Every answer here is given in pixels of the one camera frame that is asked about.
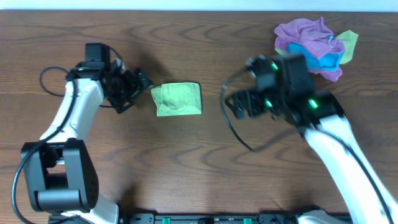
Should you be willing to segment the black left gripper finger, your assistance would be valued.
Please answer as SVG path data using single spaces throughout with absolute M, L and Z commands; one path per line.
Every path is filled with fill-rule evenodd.
M 116 112 L 118 114 L 121 114 L 123 112 L 125 112 L 126 110 L 128 110 L 130 107 L 134 106 L 135 104 L 135 100 L 137 99 L 137 95 L 136 96 L 117 96 L 115 97 L 115 106 L 114 109 L 116 110 Z
M 135 75 L 142 90 L 150 90 L 154 87 L 154 82 L 140 68 L 135 69 Z

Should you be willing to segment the light green microfiber cloth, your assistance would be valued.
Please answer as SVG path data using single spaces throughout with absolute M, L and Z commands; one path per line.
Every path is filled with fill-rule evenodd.
M 198 83 L 166 83 L 151 89 L 158 117 L 197 115 L 202 113 Z

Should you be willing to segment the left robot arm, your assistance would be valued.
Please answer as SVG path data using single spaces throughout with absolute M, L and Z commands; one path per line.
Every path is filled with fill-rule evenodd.
M 21 149 L 16 174 L 23 175 L 31 207 L 50 223 L 134 223 L 132 215 L 100 194 L 85 141 L 104 101 L 117 113 L 133 106 L 153 82 L 139 69 L 125 68 L 114 49 L 88 43 L 85 59 L 66 71 L 62 104 L 46 132 Z

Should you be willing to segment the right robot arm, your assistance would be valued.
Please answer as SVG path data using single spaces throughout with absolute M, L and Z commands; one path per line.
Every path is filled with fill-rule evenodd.
M 237 119 L 284 118 L 326 166 L 353 223 L 397 223 L 397 200 L 362 152 L 338 100 L 315 88 L 303 54 L 249 59 L 221 87 L 220 108 L 228 125 L 227 109 Z

